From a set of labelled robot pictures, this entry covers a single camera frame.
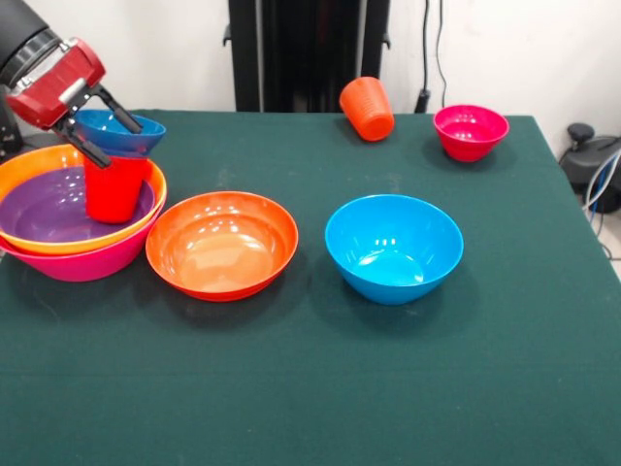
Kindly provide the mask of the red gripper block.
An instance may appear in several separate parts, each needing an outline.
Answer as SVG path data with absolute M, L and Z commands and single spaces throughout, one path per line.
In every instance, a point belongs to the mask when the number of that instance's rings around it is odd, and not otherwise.
M 77 133 L 75 119 L 67 116 L 96 95 L 130 133 L 142 133 L 143 126 L 101 84 L 105 73 L 103 63 L 84 41 L 64 40 L 17 81 L 7 95 L 7 102 L 25 122 L 40 129 L 52 129 L 98 168 L 106 169 L 112 165 L 110 158 L 82 138 Z

